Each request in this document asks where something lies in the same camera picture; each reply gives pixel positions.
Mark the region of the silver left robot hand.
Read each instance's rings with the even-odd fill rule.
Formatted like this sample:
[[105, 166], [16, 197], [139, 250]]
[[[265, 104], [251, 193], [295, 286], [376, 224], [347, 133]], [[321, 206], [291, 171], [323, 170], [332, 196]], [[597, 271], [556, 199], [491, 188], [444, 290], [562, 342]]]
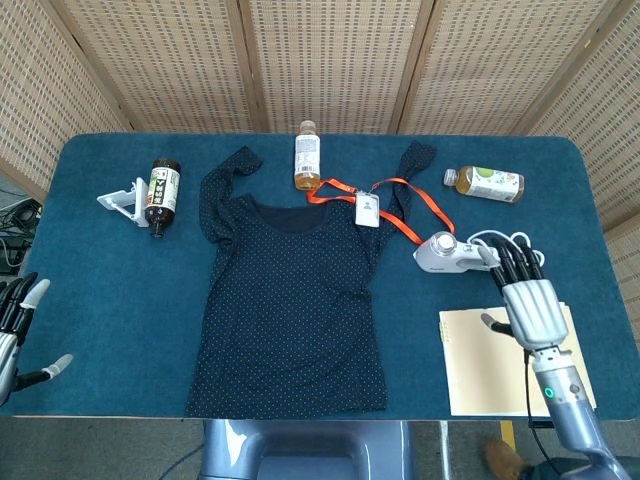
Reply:
[[20, 374], [19, 357], [31, 327], [34, 312], [50, 286], [36, 272], [11, 282], [1, 282], [1, 405], [13, 393], [45, 383], [60, 375], [74, 360], [64, 354], [51, 365]]

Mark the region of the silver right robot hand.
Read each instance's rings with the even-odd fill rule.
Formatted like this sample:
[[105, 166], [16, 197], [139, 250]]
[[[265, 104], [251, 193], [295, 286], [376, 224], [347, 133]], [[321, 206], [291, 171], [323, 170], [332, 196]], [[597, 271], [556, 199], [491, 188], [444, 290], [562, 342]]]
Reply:
[[543, 255], [525, 240], [497, 241], [497, 255], [483, 241], [476, 244], [509, 319], [502, 323], [483, 313], [483, 323], [493, 332], [514, 338], [529, 352], [560, 345], [568, 329], [555, 289], [542, 271]]

